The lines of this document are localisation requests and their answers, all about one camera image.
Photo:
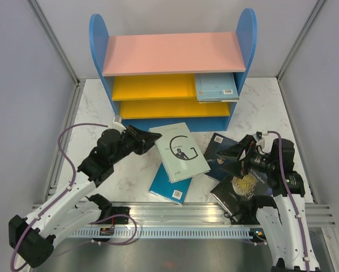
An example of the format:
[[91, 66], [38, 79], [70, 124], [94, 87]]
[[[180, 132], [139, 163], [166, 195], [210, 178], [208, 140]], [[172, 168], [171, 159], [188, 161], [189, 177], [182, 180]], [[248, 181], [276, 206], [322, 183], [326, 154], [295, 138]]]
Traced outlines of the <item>pale grey Gatsby book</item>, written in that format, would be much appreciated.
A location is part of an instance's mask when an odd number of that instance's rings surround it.
[[179, 182], [211, 170], [186, 123], [152, 127], [149, 132], [161, 134], [156, 147], [170, 182]]

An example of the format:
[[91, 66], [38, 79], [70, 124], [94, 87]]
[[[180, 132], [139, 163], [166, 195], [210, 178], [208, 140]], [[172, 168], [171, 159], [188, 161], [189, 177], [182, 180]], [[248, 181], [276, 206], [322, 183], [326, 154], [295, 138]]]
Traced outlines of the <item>yellow book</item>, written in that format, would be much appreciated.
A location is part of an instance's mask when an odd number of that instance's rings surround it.
[[231, 101], [227, 101], [227, 100], [198, 100], [198, 103], [200, 104], [205, 104], [205, 103], [228, 103], [228, 102], [231, 102]]

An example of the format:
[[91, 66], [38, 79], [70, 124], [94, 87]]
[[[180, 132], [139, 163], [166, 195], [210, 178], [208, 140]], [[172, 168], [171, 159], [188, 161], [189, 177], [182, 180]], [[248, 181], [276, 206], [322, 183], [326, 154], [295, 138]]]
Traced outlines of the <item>green Alice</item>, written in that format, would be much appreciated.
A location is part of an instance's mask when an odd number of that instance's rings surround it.
[[235, 99], [224, 99], [224, 98], [219, 98], [219, 99], [197, 99], [198, 100], [227, 100], [227, 101], [231, 101], [231, 102], [237, 102], [239, 100], [239, 98], [235, 98]]

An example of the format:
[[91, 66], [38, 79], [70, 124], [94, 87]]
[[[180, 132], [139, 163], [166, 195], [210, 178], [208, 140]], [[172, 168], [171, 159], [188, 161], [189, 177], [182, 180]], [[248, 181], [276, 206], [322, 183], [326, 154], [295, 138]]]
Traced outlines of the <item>light blue book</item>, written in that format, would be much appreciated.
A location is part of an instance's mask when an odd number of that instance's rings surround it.
[[232, 73], [195, 74], [197, 99], [239, 98]]

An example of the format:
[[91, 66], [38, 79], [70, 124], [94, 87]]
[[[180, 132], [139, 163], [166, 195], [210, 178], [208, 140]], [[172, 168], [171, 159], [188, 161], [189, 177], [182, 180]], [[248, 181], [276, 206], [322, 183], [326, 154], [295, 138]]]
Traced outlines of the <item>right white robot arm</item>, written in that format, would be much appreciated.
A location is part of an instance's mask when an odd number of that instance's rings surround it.
[[250, 171], [267, 177], [272, 195], [255, 195], [240, 201], [230, 219], [259, 223], [270, 248], [272, 271], [320, 271], [307, 226], [302, 176], [294, 170], [294, 143], [280, 135], [273, 141], [269, 153], [262, 152], [268, 132], [246, 135], [237, 144], [221, 150], [218, 156], [232, 160], [224, 170], [237, 178]]

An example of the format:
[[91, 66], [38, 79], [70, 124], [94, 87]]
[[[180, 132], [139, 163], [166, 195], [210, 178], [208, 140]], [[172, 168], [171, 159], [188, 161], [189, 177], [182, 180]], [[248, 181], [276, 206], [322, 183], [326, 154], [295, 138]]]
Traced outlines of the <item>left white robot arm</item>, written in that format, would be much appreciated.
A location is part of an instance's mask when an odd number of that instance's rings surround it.
[[92, 192], [113, 174], [116, 163], [132, 152], [145, 154], [161, 136], [132, 125], [106, 128], [82, 163], [71, 167], [71, 181], [36, 210], [9, 221], [11, 270], [42, 265], [66, 237], [87, 224], [112, 223], [111, 202]]

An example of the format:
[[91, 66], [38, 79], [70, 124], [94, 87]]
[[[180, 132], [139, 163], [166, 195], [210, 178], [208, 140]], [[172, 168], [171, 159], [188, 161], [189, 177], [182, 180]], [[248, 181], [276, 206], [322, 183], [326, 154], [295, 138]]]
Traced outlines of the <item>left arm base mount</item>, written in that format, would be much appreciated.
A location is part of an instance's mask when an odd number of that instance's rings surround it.
[[[100, 220], [108, 218], [113, 215], [129, 215], [130, 208], [129, 207], [112, 207], [110, 210], [102, 213], [99, 217]], [[100, 228], [100, 236], [111, 236], [114, 234], [115, 226], [119, 224], [127, 224], [129, 219], [127, 217], [117, 216], [111, 219], [107, 219], [101, 224], [107, 224], [108, 227]]]

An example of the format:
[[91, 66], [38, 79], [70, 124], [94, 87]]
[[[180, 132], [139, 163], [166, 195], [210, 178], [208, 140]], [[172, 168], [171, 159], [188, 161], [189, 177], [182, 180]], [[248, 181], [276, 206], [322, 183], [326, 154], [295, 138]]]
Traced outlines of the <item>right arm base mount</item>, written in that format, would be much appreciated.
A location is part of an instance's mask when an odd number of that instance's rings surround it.
[[251, 244], [253, 246], [259, 245], [268, 245], [268, 241], [264, 231], [260, 228], [260, 223], [255, 218], [254, 215], [251, 215], [248, 211], [242, 210], [238, 211], [232, 215], [225, 212], [224, 217], [228, 218], [231, 222], [231, 225], [234, 226], [245, 226], [249, 230], [249, 239], [244, 239], [243, 242], [246, 244]]

